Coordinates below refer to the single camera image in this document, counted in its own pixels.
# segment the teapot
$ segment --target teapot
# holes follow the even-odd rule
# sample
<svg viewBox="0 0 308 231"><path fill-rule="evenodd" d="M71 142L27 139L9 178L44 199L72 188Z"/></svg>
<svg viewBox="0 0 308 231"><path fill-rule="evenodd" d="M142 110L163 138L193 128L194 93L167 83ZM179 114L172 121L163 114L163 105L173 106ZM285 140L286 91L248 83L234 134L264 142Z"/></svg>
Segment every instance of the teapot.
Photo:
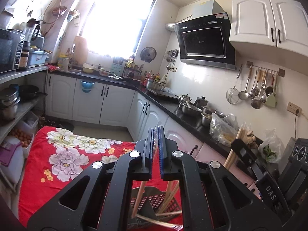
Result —
<svg viewBox="0 0 308 231"><path fill-rule="evenodd" d="M186 101L191 101L191 98L188 94L180 96L178 99L179 106L181 106L182 103Z"/></svg>

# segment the dish rack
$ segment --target dish rack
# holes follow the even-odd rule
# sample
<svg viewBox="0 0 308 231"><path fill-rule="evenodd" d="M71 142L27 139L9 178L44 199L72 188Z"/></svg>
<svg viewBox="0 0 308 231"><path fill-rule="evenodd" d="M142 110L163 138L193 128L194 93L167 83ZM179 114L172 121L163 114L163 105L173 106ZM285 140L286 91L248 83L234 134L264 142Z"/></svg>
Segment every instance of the dish rack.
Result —
<svg viewBox="0 0 308 231"><path fill-rule="evenodd" d="M134 203L136 200L136 196L138 194L139 188L134 188L131 191L131 207L129 210L129 214L128 216L131 216L132 213L132 209L134 207ZM170 221L173 218L176 218L179 216L179 214L177 215L166 215L166 216L156 216L155 212L158 210L159 206L161 205L161 203L163 202L164 198L165 198L165 193L163 191L160 191L158 188L156 187L152 187L152 186L146 186L144 188L144 193L142 195L142 199L141 202L139 204L138 207L138 214L154 219L154 220L158 220L158 221L163 221L163 222L167 222ZM168 207L166 208L165 212L173 212L173 211L179 211L181 210L178 202L176 201L175 198L173 198ZM153 225L152 223L149 223L145 220L142 220L138 217L136 218L129 218L128 222L127 222L127 229L133 229L133 228L145 228L145 227L149 227Z"/></svg>

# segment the window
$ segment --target window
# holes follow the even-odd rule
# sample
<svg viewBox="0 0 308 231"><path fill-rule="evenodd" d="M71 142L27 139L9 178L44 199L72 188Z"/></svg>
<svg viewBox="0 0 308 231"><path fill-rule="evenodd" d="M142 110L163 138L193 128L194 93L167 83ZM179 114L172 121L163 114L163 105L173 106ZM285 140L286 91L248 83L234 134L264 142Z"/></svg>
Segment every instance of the window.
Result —
<svg viewBox="0 0 308 231"><path fill-rule="evenodd" d="M89 51L129 58L136 52L155 0L96 0L81 36Z"/></svg>

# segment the spatula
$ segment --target spatula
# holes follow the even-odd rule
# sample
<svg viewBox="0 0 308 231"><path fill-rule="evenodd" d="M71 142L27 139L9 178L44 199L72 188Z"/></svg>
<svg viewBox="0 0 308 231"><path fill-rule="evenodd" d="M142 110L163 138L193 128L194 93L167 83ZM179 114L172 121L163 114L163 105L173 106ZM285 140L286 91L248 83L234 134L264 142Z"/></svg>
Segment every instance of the spatula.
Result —
<svg viewBox="0 0 308 231"><path fill-rule="evenodd" d="M273 93L269 95L266 99L265 105L274 108L276 106L276 98L275 98L275 92L276 92L276 85L277 85L277 73L275 74L275 84Z"/></svg>

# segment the cabinet door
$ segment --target cabinet door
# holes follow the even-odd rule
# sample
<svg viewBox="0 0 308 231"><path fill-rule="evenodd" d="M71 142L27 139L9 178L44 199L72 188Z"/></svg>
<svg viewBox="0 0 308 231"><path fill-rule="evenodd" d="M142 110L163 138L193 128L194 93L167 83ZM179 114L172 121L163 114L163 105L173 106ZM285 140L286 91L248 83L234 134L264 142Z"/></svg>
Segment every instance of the cabinet door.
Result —
<svg viewBox="0 0 308 231"><path fill-rule="evenodd" d="M76 78L49 74L47 79L46 114L71 120Z"/></svg>
<svg viewBox="0 0 308 231"><path fill-rule="evenodd" d="M163 112L160 108L156 107L152 102L149 102L145 107L146 116L143 120L138 140L147 138L149 128L164 126L166 124L168 115Z"/></svg>
<svg viewBox="0 0 308 231"><path fill-rule="evenodd" d="M106 84L95 82L89 93L83 92L82 88L81 80L77 79L73 120L99 124Z"/></svg>
<svg viewBox="0 0 308 231"><path fill-rule="evenodd" d="M270 1L276 24L277 47L308 56L308 16L301 3L292 0Z"/></svg>
<svg viewBox="0 0 308 231"><path fill-rule="evenodd" d="M196 156L196 161L209 163L210 161L219 161L221 164L224 164L226 158L221 154L212 149L209 145L203 144L199 153Z"/></svg>
<svg viewBox="0 0 308 231"><path fill-rule="evenodd" d="M39 88L40 92L45 92L46 72L37 72L26 76L27 84L34 85ZM45 111L44 100L39 100L34 108Z"/></svg>
<svg viewBox="0 0 308 231"><path fill-rule="evenodd" d="M230 41L276 46L270 0L233 0Z"/></svg>
<svg viewBox="0 0 308 231"><path fill-rule="evenodd" d="M107 85L100 124L126 126L134 90Z"/></svg>
<svg viewBox="0 0 308 231"><path fill-rule="evenodd" d="M192 154L193 158L197 156L203 143L170 117L168 118L166 125L164 126L164 131L165 137L176 141L178 149L185 153L189 154L195 147L195 145L198 145L197 150L194 150Z"/></svg>
<svg viewBox="0 0 308 231"><path fill-rule="evenodd" d="M136 91L127 119L127 129L135 142L138 141L140 128L145 117L144 110L147 104L148 100Z"/></svg>

